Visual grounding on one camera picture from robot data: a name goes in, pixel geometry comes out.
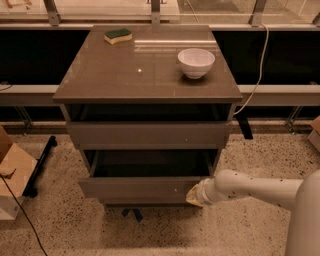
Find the drawer front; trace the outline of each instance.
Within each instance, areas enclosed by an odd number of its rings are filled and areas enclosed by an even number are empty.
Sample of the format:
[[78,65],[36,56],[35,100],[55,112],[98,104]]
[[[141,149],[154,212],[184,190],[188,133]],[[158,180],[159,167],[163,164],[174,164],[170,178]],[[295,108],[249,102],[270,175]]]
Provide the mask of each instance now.
[[67,123],[80,149],[210,149],[225,147],[231,122],[192,124]]
[[200,177],[87,178],[79,184],[86,197],[106,204],[183,204],[199,181]]

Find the black cable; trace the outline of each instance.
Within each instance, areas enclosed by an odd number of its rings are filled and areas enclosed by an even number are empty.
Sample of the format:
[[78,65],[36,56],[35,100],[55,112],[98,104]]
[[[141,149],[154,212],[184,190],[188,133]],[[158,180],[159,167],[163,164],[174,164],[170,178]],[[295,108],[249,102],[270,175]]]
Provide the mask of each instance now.
[[41,248],[41,250],[43,251],[44,255],[48,256],[48,254],[46,253],[46,251],[44,250],[44,248],[43,248],[43,246],[42,246],[42,244],[41,244],[41,242],[40,242],[38,233],[37,233],[36,229],[34,228],[32,222],[30,221],[27,213],[25,212],[25,210],[23,209],[23,207],[21,206],[21,204],[19,203],[19,201],[17,200],[17,198],[15,197],[15,195],[13,194],[12,190],[11,190],[10,187],[8,186],[8,184],[7,184],[7,182],[5,181],[4,177],[3,177],[1,174],[0,174],[0,177],[1,177],[1,179],[3,180],[4,184],[7,186],[7,188],[9,189],[9,191],[10,191],[11,195],[13,196],[14,200],[16,201],[16,203],[19,205],[21,211],[22,211],[22,212],[24,213],[24,215],[26,216],[26,219],[28,220],[30,226],[32,227],[33,232],[34,232],[34,234],[36,235],[36,238],[37,238],[37,240],[38,240],[38,243],[39,243],[40,248]]
[[9,88],[11,88],[13,86],[13,84],[10,84],[10,85],[8,85],[8,87],[6,87],[6,88],[4,88],[4,89],[0,89],[0,92],[1,91],[5,91],[5,90],[8,90]]

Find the sponge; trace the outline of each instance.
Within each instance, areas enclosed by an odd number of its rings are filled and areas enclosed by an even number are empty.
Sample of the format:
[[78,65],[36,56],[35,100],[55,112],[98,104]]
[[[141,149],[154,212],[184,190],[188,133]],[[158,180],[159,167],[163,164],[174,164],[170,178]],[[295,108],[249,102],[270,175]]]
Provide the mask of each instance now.
[[132,33],[126,28],[107,31],[104,33],[104,40],[106,40],[109,44],[129,41],[131,39],[132,39]]

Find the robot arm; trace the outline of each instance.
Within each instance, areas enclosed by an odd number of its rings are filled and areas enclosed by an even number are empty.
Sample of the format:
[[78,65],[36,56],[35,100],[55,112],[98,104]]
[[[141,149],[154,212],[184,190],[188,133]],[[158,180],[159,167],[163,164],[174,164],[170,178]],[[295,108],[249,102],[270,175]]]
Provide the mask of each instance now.
[[320,255],[320,170],[304,181],[253,178],[222,170],[195,185],[186,200],[202,207],[245,196],[291,211],[286,256]]

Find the speckled floor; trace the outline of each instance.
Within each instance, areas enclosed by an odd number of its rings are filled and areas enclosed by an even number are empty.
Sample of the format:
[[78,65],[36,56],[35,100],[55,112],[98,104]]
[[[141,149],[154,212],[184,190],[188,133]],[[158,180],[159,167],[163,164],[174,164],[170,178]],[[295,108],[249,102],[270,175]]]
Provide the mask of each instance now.
[[[48,135],[12,135],[38,157]],[[77,179],[87,177],[80,154],[67,135],[57,135],[38,180],[39,195],[23,204],[48,255],[283,255],[290,214],[253,198],[203,209],[144,208],[143,221],[122,209],[85,199]],[[305,178],[320,168],[320,154],[306,134],[232,134],[217,170],[230,168],[259,177]],[[0,221],[0,255],[43,255],[20,212]]]

